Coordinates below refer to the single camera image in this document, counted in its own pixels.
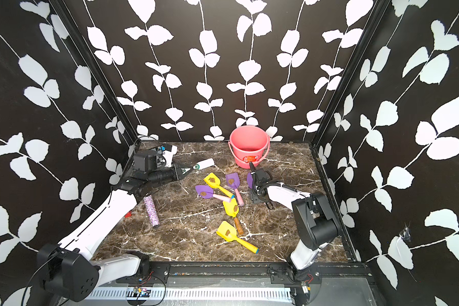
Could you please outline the pink plastic bucket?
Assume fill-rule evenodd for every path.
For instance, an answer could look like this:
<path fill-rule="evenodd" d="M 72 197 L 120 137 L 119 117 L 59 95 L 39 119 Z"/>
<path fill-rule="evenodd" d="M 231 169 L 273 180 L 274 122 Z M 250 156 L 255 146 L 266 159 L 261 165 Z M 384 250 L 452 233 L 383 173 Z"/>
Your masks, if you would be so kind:
<path fill-rule="evenodd" d="M 250 169 L 250 163 L 257 167 L 268 155 L 270 137 L 257 126 L 241 126 L 229 136 L 229 148 L 236 164 Z"/>

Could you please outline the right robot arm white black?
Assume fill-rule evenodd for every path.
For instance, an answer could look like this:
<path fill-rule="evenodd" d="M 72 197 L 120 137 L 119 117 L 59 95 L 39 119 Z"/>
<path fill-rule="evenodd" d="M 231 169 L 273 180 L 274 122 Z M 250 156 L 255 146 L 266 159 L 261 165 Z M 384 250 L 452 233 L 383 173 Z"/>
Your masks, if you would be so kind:
<path fill-rule="evenodd" d="M 290 261 L 295 270 L 308 269 L 342 230 L 327 196 L 320 192 L 298 191 L 274 180 L 268 171 L 256 168 L 254 163 L 249 165 L 248 186 L 252 201 L 264 203 L 269 210 L 279 203 L 292 211 L 300 240 Z"/>

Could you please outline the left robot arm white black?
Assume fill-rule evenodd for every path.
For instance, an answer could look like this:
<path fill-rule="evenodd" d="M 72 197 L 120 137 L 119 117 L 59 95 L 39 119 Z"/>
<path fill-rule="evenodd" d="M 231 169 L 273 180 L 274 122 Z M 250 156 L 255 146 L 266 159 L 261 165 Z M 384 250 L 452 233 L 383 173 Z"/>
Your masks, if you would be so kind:
<path fill-rule="evenodd" d="M 173 162 L 177 153 L 174 145 L 134 153 L 105 202 L 70 235 L 58 244 L 43 246 L 37 256 L 38 269 L 33 275 L 41 289 L 80 302 L 100 285 L 128 278 L 145 284 L 154 278 L 149 257 L 140 251 L 101 261 L 92 258 L 100 243 L 117 223 L 142 198 L 149 221 L 154 228 L 160 225 L 152 198 L 152 190 L 180 181 L 192 169 Z"/>

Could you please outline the purple glitter cylinder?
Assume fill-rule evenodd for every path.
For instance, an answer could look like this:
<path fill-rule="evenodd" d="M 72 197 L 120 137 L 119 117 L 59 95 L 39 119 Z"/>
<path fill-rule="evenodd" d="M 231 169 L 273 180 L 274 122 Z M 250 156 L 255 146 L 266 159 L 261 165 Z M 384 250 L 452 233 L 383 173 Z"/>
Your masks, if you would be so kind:
<path fill-rule="evenodd" d="M 154 200 L 151 195 L 147 195 L 144 197 L 144 204 L 146 211 L 149 216 L 150 223 L 153 228 L 157 228 L 160 226 L 159 216 L 157 210 L 154 205 Z"/>

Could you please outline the black front rail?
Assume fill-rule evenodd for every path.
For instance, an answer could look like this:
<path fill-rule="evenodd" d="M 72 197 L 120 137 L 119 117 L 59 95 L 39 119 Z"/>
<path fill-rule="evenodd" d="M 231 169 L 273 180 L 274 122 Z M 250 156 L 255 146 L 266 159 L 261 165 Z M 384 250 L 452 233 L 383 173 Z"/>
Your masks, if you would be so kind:
<path fill-rule="evenodd" d="M 169 262 L 151 261 L 154 275 L 169 277 L 268 277 L 273 284 L 312 284 L 328 278 L 361 278 L 374 284 L 371 269 L 364 263 L 313 263 L 309 268 L 296 270 L 287 262 Z"/>

